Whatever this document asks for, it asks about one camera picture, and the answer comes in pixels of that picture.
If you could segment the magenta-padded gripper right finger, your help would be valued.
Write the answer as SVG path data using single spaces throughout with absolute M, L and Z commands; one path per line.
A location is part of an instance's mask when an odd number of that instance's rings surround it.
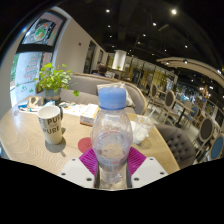
M 155 157 L 146 157 L 137 149 L 130 149 L 126 168 L 128 188 L 140 188 L 167 175 Z

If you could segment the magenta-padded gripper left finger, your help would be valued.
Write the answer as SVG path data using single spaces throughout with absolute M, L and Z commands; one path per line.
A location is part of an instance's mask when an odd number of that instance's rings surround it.
M 58 176 L 84 188 L 96 188 L 99 182 L 98 162 L 92 149 L 79 158 L 71 158 Z

